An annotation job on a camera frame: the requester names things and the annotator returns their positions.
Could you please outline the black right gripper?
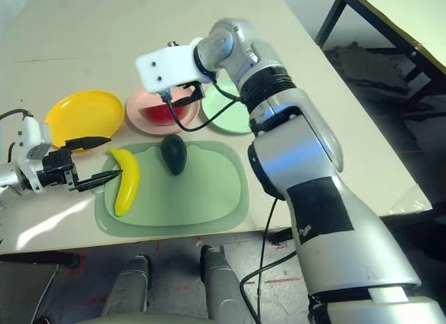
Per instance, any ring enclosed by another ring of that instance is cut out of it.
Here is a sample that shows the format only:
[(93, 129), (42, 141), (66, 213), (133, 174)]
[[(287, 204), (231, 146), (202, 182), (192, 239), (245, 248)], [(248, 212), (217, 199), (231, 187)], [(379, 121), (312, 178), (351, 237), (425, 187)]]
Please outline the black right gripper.
[(188, 89), (191, 94), (187, 97), (180, 98), (173, 102), (174, 107), (186, 107), (193, 102), (200, 101), (203, 97), (203, 86), (201, 82), (192, 81), (181, 84), (180, 87), (183, 89)]

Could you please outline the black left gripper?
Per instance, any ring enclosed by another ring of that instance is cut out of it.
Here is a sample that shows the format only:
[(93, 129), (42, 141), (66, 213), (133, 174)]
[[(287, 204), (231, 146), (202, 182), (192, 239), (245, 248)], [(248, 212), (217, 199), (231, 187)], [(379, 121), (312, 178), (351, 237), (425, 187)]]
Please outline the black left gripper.
[(52, 151), (42, 160), (43, 169), (38, 171), (38, 180), (43, 187), (67, 185), (70, 191), (84, 192), (105, 185), (120, 176), (122, 171), (109, 170), (93, 174), (89, 179), (77, 181), (77, 170), (72, 161), (75, 150), (89, 150), (110, 142), (107, 137), (81, 137), (65, 142), (63, 148)]

